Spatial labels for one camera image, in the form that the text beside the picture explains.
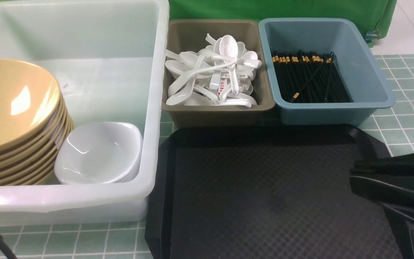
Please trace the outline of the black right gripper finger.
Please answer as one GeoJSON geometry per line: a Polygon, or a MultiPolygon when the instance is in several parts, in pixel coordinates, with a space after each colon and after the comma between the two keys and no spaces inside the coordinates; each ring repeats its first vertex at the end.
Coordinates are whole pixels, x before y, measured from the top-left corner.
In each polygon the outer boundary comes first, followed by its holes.
{"type": "Polygon", "coordinates": [[[378,203],[414,225],[414,176],[350,176],[352,193],[378,203]]]}
{"type": "Polygon", "coordinates": [[[353,173],[414,177],[414,153],[355,162],[353,173]]]}

